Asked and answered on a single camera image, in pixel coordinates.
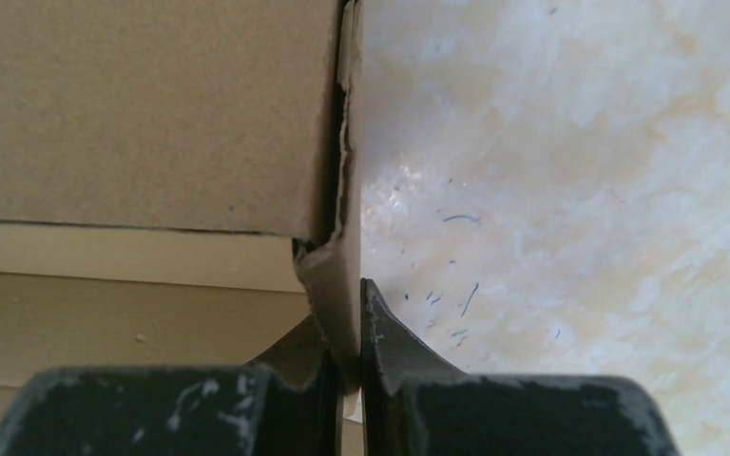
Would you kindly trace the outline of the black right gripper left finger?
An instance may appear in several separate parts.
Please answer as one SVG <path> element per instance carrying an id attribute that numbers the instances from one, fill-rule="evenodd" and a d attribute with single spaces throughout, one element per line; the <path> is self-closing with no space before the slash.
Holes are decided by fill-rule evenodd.
<path id="1" fill-rule="evenodd" d="M 307 317 L 248 363 L 35 374 L 0 455 L 337 455 L 343 386 Z"/>

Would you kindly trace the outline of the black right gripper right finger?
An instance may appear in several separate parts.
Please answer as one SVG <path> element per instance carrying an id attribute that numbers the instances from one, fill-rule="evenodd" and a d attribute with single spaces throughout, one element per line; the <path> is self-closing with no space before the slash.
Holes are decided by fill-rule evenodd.
<path id="1" fill-rule="evenodd" d="M 675 455 L 653 398 L 618 376 L 464 372 L 361 283 L 370 455 Z"/>

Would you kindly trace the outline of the brown cardboard box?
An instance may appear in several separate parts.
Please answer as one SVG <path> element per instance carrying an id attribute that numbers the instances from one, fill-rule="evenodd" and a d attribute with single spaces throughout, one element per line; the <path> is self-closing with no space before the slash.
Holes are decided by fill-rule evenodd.
<path id="1" fill-rule="evenodd" d="M 0 422 L 41 371 L 358 377 L 357 1 L 0 1 Z"/>

